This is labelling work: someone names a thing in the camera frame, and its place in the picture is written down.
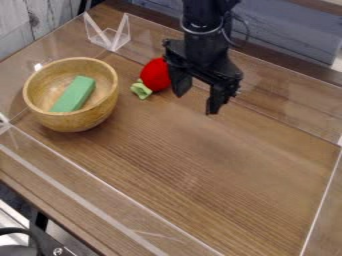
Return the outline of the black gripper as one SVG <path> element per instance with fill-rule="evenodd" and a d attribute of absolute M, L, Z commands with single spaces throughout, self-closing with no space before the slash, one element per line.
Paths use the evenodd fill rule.
<path fill-rule="evenodd" d="M 220 32 L 208 35 L 185 32 L 182 39 L 165 39 L 162 47 L 173 94 L 181 97 L 196 78 L 209 86 L 205 114 L 216 114 L 236 96 L 243 79 L 243 71 L 228 56 L 224 36 Z"/>

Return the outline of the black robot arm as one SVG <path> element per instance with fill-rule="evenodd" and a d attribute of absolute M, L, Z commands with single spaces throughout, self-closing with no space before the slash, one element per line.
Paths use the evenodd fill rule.
<path fill-rule="evenodd" d="M 181 97 L 196 78 L 209 86 L 205 114 L 216 114 L 234 97 L 243 80 L 243 71 L 228 56 L 236 44 L 230 38 L 232 20 L 248 26 L 232 11 L 240 0 L 181 0 L 181 40 L 165 39 L 164 61 L 168 67 L 172 92 Z"/>

